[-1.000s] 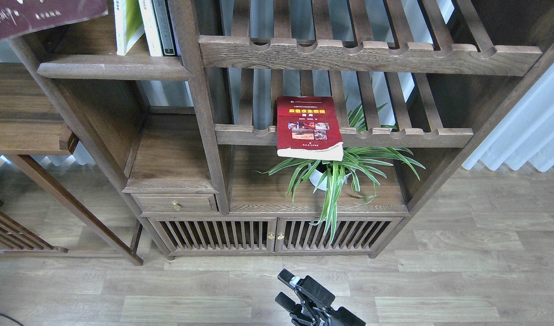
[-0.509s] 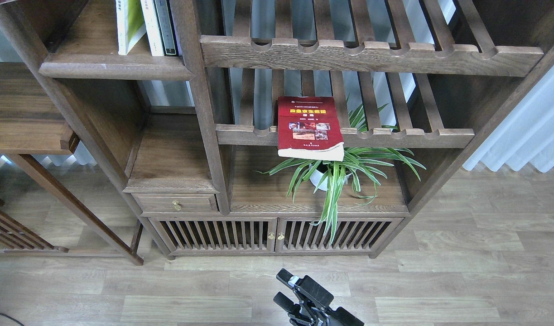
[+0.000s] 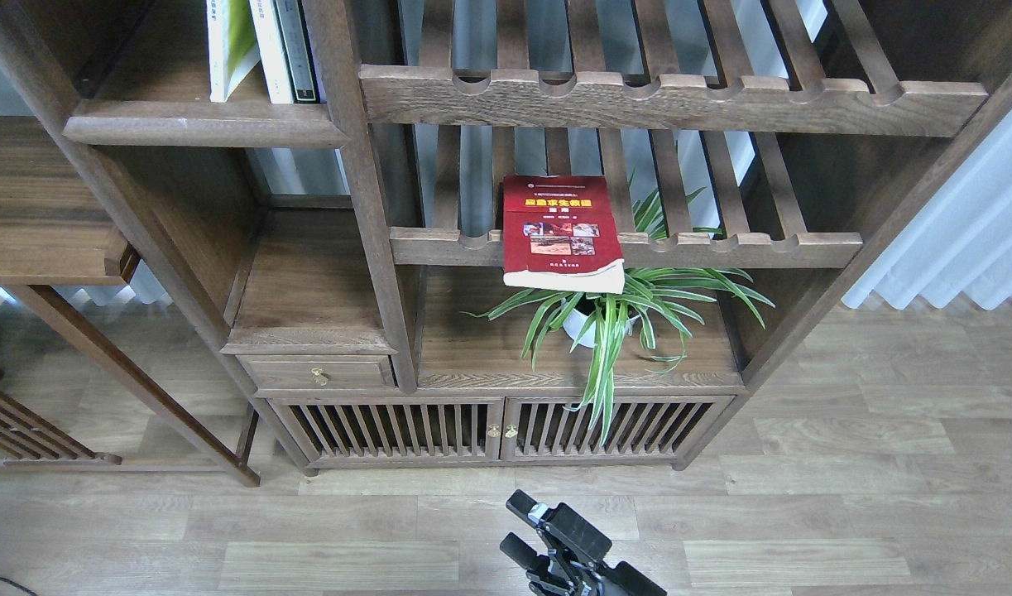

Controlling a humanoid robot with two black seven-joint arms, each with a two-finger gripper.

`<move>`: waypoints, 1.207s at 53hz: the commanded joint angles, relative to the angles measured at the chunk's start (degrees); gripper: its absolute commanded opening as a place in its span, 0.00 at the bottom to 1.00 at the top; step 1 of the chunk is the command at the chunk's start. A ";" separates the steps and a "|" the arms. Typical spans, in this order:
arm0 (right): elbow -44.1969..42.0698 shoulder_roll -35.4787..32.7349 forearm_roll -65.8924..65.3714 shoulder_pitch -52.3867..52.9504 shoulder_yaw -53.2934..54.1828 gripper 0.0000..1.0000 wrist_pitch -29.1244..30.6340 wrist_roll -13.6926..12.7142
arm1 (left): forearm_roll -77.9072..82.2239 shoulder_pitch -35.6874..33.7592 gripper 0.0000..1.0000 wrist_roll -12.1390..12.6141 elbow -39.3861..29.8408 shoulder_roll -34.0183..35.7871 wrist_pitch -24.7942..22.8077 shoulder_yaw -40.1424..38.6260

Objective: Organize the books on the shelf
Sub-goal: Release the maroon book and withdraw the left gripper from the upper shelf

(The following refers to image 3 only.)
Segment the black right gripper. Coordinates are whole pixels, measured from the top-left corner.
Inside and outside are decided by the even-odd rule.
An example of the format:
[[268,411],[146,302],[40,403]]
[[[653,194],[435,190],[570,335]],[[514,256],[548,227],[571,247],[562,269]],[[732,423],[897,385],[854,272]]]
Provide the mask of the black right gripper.
[[536,530],[547,546],[541,555],[515,533],[501,541],[501,552],[516,562],[537,595],[665,595],[667,591],[622,561],[605,565],[612,541],[565,502],[549,507],[517,489],[506,509]]

